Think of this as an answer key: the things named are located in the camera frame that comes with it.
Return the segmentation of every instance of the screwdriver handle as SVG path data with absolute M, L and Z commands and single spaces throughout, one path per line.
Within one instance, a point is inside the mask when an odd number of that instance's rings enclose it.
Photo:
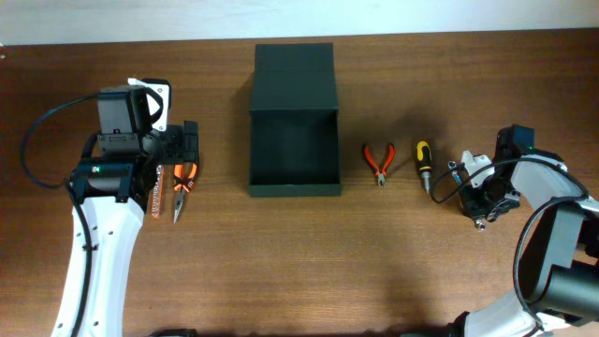
M 422 140 L 416 146 L 416 157 L 418 162 L 418 172 L 432 171 L 431 146 L 429 143 Z

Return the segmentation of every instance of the brown table surface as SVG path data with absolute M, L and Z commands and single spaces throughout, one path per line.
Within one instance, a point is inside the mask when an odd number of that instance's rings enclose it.
M 250 198 L 254 45 L 329 41 L 343 195 Z M 23 132 L 45 110 L 127 77 L 172 83 L 170 122 L 199 122 L 202 165 L 180 222 L 172 224 L 171 192 L 161 219 L 146 216 L 129 270 L 126 336 L 164 327 L 406 329 L 444 325 L 492 303 L 512 288 L 512 256 L 531 209 L 525 203 L 476 231 L 457 201 L 438 206 L 424 194 L 414 140 L 431 141 L 440 171 L 463 150 L 493 155 L 500 128 L 531 126 L 537 147 L 560 154 L 599 195 L 599 30 L 10 47 L 4 54 L 3 336 L 50 334 L 71 248 L 65 190 L 39 188 L 22 174 Z M 59 180 L 98 128 L 94 102 L 61 112 L 33 137 L 31 168 Z M 396 159 L 378 188 L 360 149 L 368 141 L 380 158 L 388 140 Z M 599 324 L 590 324 L 556 335 L 597 333 Z

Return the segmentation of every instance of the screwdriver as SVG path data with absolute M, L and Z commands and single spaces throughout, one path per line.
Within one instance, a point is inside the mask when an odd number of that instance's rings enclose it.
M 429 194 L 431 192 L 431 172 L 432 172 L 432 157 L 431 157 L 431 146 L 429 143 L 422 140 L 416 146 L 416 156 L 418 163 L 418 172 L 422 183 L 424 184 L 424 190 Z

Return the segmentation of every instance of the toolbox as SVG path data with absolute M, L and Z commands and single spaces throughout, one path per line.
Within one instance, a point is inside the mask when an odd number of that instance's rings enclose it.
M 256 45 L 251 197 L 341 194 L 332 44 Z

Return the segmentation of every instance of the pliers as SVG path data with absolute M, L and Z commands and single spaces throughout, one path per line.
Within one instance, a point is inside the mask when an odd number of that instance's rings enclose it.
M 175 165 L 174 177 L 175 177 L 175 220 L 179 218 L 179 214 L 183 209 L 183 203 L 185 202 L 185 194 L 190 193 L 194 187 L 194 180 L 197 175 L 197 164 L 192 163 L 191 171 L 187 176 L 183 176 L 183 164 Z
M 380 168 L 374 161 L 373 157 L 371 156 L 371 151 L 368 148 L 368 144 L 364 144 L 362 151 L 364 153 L 364 158 L 366 159 L 366 162 L 374 171 L 374 176 L 376 176 L 378 178 L 378 185 L 385 186 L 385 177 L 387 176 L 387 168 L 389 167 L 389 165 L 391 165 L 391 163 L 393 162 L 393 158 L 395 157 L 395 147 L 393 146 L 392 143 L 389 143 L 387 145 L 387 159 L 385 159 L 385 163 Z

